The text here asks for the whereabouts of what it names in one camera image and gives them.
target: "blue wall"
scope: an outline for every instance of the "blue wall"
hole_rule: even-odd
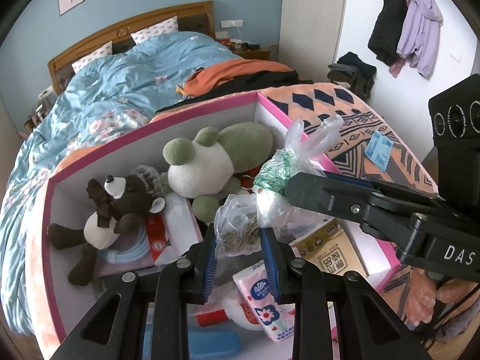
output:
[[[203,0],[85,0],[59,16],[57,0],[33,0],[0,48],[0,95],[16,128],[37,96],[51,85],[47,62],[88,35],[117,21],[153,9]],[[278,44],[282,0],[213,0],[215,26],[243,20],[243,40]],[[236,28],[230,28],[238,38]]]

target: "pink-edged box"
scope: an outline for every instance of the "pink-edged box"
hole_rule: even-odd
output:
[[[27,239],[27,249],[31,253],[26,261],[28,304],[34,332],[46,359],[52,356],[99,296],[92,285],[76,287],[68,282],[68,273],[79,261],[82,249],[54,250],[47,237],[47,227],[51,223],[83,227],[94,208],[86,193],[88,180],[104,180],[109,174],[127,174],[140,164],[166,171],[168,165],[162,150],[171,139],[184,137],[192,140],[201,128],[214,126],[221,129],[246,121],[270,128],[275,148],[284,146],[287,128],[292,123],[263,95],[241,94],[186,108],[129,132],[88,153],[49,179],[39,193],[40,199],[38,197],[35,202],[37,207],[34,210],[41,218],[41,229],[38,225],[38,231],[33,229]],[[327,156],[322,156],[320,164],[325,170],[338,173]],[[353,234],[354,246],[369,274],[370,283],[381,289],[398,267],[392,246],[363,234],[354,223],[352,226],[348,223],[346,227]],[[241,340],[248,341],[248,337],[251,334],[242,336]],[[268,351],[260,356],[261,359],[286,360],[291,357],[291,342],[275,344],[266,336],[254,341],[251,345],[243,345],[244,350],[238,358],[258,359],[265,348]]]

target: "black cable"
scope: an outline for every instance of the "black cable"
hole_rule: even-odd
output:
[[[429,328],[426,332],[425,335],[423,336],[423,340],[421,341],[421,344],[424,345],[428,340],[432,340],[432,342],[429,344],[427,350],[429,350],[433,344],[435,343],[435,336],[440,329],[441,325],[438,328],[434,328],[441,320],[447,318],[452,312],[457,310],[462,304],[464,304],[467,300],[469,300],[478,290],[480,290],[480,283],[473,288],[467,295],[465,295],[462,300],[457,302],[450,310],[447,312],[443,313],[440,315],[435,321],[432,321],[430,323],[431,328]]]

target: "bed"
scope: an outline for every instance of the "bed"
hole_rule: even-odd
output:
[[[132,32],[173,16],[178,17],[179,33],[150,38],[134,47]],[[5,315],[13,331],[35,333],[46,358],[64,338],[52,320],[41,270],[44,235],[38,212],[43,209],[46,181],[68,155],[80,157],[95,146],[162,118],[162,114],[155,117],[155,110],[179,104],[183,95],[176,92],[176,86],[196,69],[238,58],[212,40],[213,20],[211,1],[147,12],[98,31],[48,63],[59,97],[50,115],[19,151],[0,215]],[[74,74],[73,62],[109,41],[114,55],[97,59]],[[307,134],[326,116],[342,115],[346,122],[342,141],[327,154],[343,173],[383,178],[428,192],[436,190],[400,138],[349,91],[332,84],[315,84],[262,93],[291,119],[301,117]],[[388,134],[394,141],[394,160],[384,173],[363,155],[373,130]],[[34,325],[30,313],[35,314]]]

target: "purple jacket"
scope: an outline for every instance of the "purple jacket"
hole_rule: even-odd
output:
[[[442,13],[435,0],[409,1],[397,54],[405,59],[412,55],[410,66],[428,77],[437,59]]]

